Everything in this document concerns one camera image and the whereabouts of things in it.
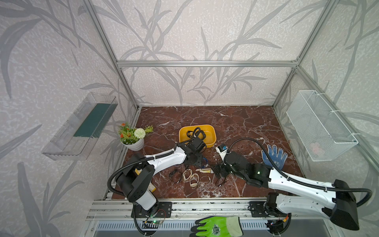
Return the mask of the black strap watch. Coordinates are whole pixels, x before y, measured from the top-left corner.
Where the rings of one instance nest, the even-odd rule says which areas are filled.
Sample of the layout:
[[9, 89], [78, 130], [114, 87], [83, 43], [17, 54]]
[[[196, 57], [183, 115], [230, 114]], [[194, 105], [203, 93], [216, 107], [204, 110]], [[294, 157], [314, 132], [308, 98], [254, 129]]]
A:
[[200, 138], [201, 140], [204, 140], [206, 138], [205, 132], [200, 127], [196, 127], [194, 129], [194, 132], [196, 137]]

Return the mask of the black band watch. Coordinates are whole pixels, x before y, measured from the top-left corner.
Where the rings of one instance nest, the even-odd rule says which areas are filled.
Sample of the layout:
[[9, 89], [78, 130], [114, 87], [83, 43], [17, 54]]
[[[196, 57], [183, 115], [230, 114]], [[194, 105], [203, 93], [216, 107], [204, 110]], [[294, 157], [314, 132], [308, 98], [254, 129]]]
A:
[[171, 173], [169, 173], [169, 179], [175, 184], [180, 183], [182, 180], [182, 172], [178, 169], [173, 170]]

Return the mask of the chunky black watch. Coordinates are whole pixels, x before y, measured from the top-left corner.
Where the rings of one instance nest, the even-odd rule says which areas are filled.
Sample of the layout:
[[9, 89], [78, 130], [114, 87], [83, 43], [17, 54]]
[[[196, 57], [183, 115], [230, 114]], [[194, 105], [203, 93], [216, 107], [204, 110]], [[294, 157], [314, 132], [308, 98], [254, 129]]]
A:
[[193, 139], [193, 138], [196, 137], [194, 131], [187, 131], [186, 136], [187, 136], [189, 139]]

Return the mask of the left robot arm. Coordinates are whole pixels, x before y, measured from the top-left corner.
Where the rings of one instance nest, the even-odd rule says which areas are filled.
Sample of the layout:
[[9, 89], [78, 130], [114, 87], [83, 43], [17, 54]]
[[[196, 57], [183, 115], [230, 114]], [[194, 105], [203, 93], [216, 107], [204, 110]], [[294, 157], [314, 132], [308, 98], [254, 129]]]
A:
[[168, 151], [149, 156], [133, 155], [125, 166], [110, 175], [108, 190], [124, 196], [135, 207], [140, 206], [149, 213], [155, 212], [159, 202], [149, 190], [153, 176], [176, 165], [200, 166], [202, 150], [206, 148], [205, 138], [205, 132], [197, 127], [189, 140], [176, 143]]

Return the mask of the blue translucent watch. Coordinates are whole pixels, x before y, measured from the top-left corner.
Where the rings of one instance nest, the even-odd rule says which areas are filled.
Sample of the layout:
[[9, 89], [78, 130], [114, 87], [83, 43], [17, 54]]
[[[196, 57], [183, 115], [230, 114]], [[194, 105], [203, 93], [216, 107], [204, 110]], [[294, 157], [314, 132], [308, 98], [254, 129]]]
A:
[[209, 166], [209, 162], [208, 162], [207, 158], [203, 157], [202, 161], [201, 161], [201, 168], [206, 168], [208, 166]]

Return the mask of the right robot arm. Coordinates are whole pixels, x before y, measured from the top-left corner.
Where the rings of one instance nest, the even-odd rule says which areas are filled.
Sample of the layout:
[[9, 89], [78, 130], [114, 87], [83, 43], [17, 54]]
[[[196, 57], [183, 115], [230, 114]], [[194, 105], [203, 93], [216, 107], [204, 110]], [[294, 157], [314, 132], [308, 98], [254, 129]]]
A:
[[319, 215], [341, 228], [359, 230], [358, 208], [372, 197], [373, 192], [370, 189], [350, 188], [342, 180], [329, 183], [285, 173], [272, 160], [273, 156], [283, 153], [281, 150], [275, 152], [273, 146], [264, 147], [258, 140], [252, 141], [262, 149], [270, 165], [253, 164], [225, 144], [218, 146], [216, 151], [223, 161], [222, 168], [244, 180], [246, 184], [294, 195], [269, 195], [265, 203], [267, 213]]

